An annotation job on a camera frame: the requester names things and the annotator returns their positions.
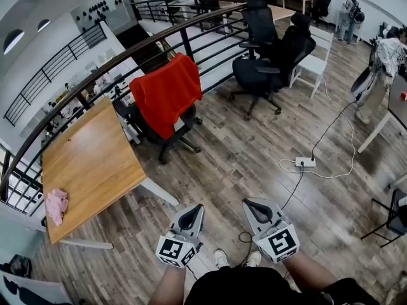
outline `wooden floor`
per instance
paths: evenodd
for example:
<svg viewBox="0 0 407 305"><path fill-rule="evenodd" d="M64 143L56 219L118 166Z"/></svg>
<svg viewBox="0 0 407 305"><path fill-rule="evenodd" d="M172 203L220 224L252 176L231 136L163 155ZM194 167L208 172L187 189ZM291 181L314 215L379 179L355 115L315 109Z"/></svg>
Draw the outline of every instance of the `wooden floor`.
<svg viewBox="0 0 407 305"><path fill-rule="evenodd" d="M334 40L325 79L331 98L340 108L350 101L349 89L366 67L369 46L344 45ZM262 100L250 122L244 114L250 100L228 92L238 89L234 79L206 94L197 102L202 126L188 137L202 148L191 154L183 146L170 152L170 163L158 165L158 147L148 142L135 148L147 174L185 205L203 203L205 221L202 241L208 252L221 247L238 264L248 244L238 240L248 230L241 201L246 197L269 198L283 205L299 175L283 172L282 158L309 156L312 146L338 112L329 103L323 85L313 100L311 88L296 83L275 99L280 116ZM346 111L355 127L359 147L385 111L385 103L371 124L355 119L355 106ZM346 173L353 149L351 129L341 118L315 150L316 172ZM371 198L390 203L387 184L407 171L407 147L394 123L360 155L354 170L338 179L306 174L285 211L294 222L306 254L328 267L339 278L353 277L381 301L402 269L407 269L407 238L384 249L377 236L359 238L385 221L387 214ZM90 250L68 245L51 247L48 241L33 259L34 278L61 281L72 299L92 304L146 304L164 266L154 256L158 237L165 232L175 210L143 188L137 188L83 225L74 236L112 241L113 251ZM262 265L273 267L263 260ZM285 273L282 265L276 267ZM193 280L188 279L187 289Z"/></svg>

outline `black cable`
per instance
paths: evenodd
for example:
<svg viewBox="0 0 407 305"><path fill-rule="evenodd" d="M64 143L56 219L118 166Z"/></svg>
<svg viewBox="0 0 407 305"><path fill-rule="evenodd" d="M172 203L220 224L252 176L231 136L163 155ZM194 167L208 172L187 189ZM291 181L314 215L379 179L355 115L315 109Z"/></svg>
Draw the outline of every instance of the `black cable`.
<svg viewBox="0 0 407 305"><path fill-rule="evenodd" d="M241 236L242 236L243 234L248 234L248 235L250 236L250 238L249 238L248 241L242 240L242 237L241 237ZM246 263L247 259L249 258L250 252L251 252L251 250L252 250L252 243L253 243L253 241L252 241L252 234L249 233L248 231L242 231L242 232L239 234L238 239L239 239L239 241L241 241L242 243L250 243L250 245L249 245L249 251L247 252L246 257L245 257L245 258L243 259L243 261L238 265L238 267L241 267L244 263Z"/></svg>
<svg viewBox="0 0 407 305"><path fill-rule="evenodd" d="M191 270L191 268L189 266L186 266L188 268L188 270L191 271L193 277L195 278L195 280L198 280L197 276L195 276L195 273Z"/></svg>
<svg viewBox="0 0 407 305"><path fill-rule="evenodd" d="M301 162L301 165L302 165L302 167L301 167L302 171L301 171L300 180L298 181L297 185L296 185L295 188L294 188L293 193L291 193L291 195L290 195L290 197L288 198L286 204L281 208L281 210L283 210L283 209L286 207L286 205L287 205L288 202L290 201L291 197L294 195L295 190L297 190L297 187L298 187L298 185L300 184L300 182L301 182L301 180L302 180L302 178L303 178L303 176L304 176L304 162L303 162L303 161Z"/></svg>
<svg viewBox="0 0 407 305"><path fill-rule="evenodd" d="M339 115L336 117L336 119L333 120L333 122L329 125L329 127L326 128L325 132L323 135L321 135L320 139L317 141L317 143L313 146L312 151L311 151L311 155L312 155L312 160L314 160L314 149L315 147L317 147L317 144L319 144L319 142L322 140L322 138L325 136L325 134L328 132L329 128L335 123L335 121L337 119L339 119L339 117L343 114L343 112L345 112L345 109L347 109L349 106L351 106L352 104L355 104L355 102L351 102L348 105L345 106L345 108L341 111L341 113L339 113Z"/></svg>

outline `power strip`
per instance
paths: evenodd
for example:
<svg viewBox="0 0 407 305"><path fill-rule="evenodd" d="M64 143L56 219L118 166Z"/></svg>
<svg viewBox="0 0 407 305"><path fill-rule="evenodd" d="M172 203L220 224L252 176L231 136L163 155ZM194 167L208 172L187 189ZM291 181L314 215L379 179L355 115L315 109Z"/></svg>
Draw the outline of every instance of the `power strip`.
<svg viewBox="0 0 407 305"><path fill-rule="evenodd" d="M315 167L317 166L317 162L312 160L311 157L296 157L295 159L295 167L302 167L303 165L301 164L303 162L304 167Z"/></svg>

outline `person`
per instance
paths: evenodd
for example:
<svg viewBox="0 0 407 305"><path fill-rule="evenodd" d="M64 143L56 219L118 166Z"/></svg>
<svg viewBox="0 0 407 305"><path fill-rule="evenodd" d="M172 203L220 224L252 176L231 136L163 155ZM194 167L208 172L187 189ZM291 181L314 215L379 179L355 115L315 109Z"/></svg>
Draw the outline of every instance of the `person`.
<svg viewBox="0 0 407 305"><path fill-rule="evenodd" d="M219 270L211 271L195 282L185 305L379 304L355 280L336 279L329 270L302 252L283 261L301 292L291 289L276 270L259 267L259 251L252 252L242 267L231 268L222 250L214 252L214 261ZM182 305L185 274L185 269L168 266L149 305Z"/></svg>
<svg viewBox="0 0 407 305"><path fill-rule="evenodd" d="M346 3L343 4L341 12L342 23L339 33L340 41L343 41L345 39L346 31L348 31L346 41L348 43L352 41L352 38L354 36L355 22L350 18L350 12L352 11L353 8L357 7L358 5L359 3L356 0L346 0Z"/></svg>
<svg viewBox="0 0 407 305"><path fill-rule="evenodd" d="M390 85L396 79L399 67L406 61L407 29L400 28L395 37L378 41L365 96L358 105L356 117L369 124L370 116L382 103Z"/></svg>

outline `handrail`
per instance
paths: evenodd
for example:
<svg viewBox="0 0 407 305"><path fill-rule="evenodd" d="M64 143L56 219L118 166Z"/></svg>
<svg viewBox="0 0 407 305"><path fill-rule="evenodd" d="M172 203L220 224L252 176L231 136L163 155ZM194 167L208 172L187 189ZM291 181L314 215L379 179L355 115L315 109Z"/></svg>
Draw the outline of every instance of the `handrail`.
<svg viewBox="0 0 407 305"><path fill-rule="evenodd" d="M149 2L155 2L155 1L170 1L170 0L150 0L150 1L143 1L140 3L149 3ZM156 43L158 41L161 41L162 39L166 38L167 36L173 35L176 32L180 31L185 31L186 28L191 27L193 25L202 23L206 20L209 20L211 18L214 18L216 16L221 16L224 14L228 14L234 11L242 10L246 7L245 0L219 0L219 1L227 1L227 2L235 2L235 3L240 3L237 5L233 6L226 6L226 7L221 7L220 9L216 11L212 11L210 13L204 13L201 14L197 17L194 17L192 19L189 19L181 24L174 25L168 29L165 29L154 36L151 36L140 43L137 43L133 46L131 46L129 49L125 50L124 52L120 53L119 55L115 56L112 58L110 61L99 67L95 72L91 73L87 78L85 78L80 84L75 86L74 88L71 89L71 91L38 123L38 125L33 129L31 134L27 137L25 142L22 144L21 148L18 150L16 153L13 162L10 164L9 168L7 169L2 181L0 182L0 192L3 191L3 189L6 187L8 178L10 177L11 173L14 171L14 169L17 167L18 162L22 159L23 155L27 152L28 148L32 145L32 143L35 141L35 139L39 136L39 134L46 128L47 124L68 104L70 103L74 98L78 97L79 94L91 83L93 83L96 79L100 78L103 74L105 74L107 71L111 70L113 67L116 65L120 64L124 60L126 60L128 57L130 57L133 53L136 51L140 50L141 48L146 47L149 44ZM114 85L116 85L119 81L123 81L124 78L128 77L132 73L134 73L136 70L138 70L139 67L136 67L135 69L132 69L128 73L126 73L124 76L122 76L119 80L114 81L111 83L108 87L103 89L102 92L100 92L96 97L94 97L90 102L95 100L101 93L104 93L106 91L109 91L113 88ZM81 112L84 107L81 107L81 109L77 110L76 113L70 118L70 120L77 115L79 112ZM69 120L65 122L62 127L65 127ZM32 164L35 162L35 160L38 158L39 155L48 147L48 145L51 143L51 140L48 141L42 148L41 150L37 153L37 155L34 157L34 159L30 162L29 167L32 166Z"/></svg>
<svg viewBox="0 0 407 305"><path fill-rule="evenodd" d="M30 80L28 80L27 84L18 93L16 98L14 98L3 118L7 119L13 126L15 126L18 119L24 113L26 108L31 105L37 95L52 82L58 73L65 69L71 62L78 59L82 53L78 54L78 51L73 51L70 44L73 44L73 42L85 42L87 47L91 49L105 38L106 36L102 27L98 23L72 39L63 48L56 52L56 54L54 54L40 68L40 70L30 78Z"/></svg>

